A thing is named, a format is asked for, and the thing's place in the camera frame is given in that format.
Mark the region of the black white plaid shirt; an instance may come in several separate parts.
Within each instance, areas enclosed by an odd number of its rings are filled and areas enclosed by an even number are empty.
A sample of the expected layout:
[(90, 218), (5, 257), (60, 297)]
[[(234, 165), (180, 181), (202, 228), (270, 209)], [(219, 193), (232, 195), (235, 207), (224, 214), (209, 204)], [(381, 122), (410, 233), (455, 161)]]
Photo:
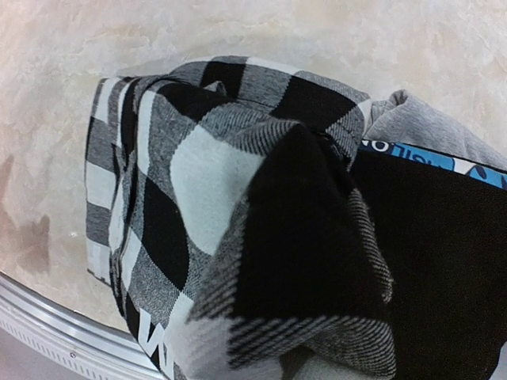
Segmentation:
[(350, 168), (369, 96), (241, 56), (102, 79), (86, 243), (168, 379), (392, 379), (389, 267)]

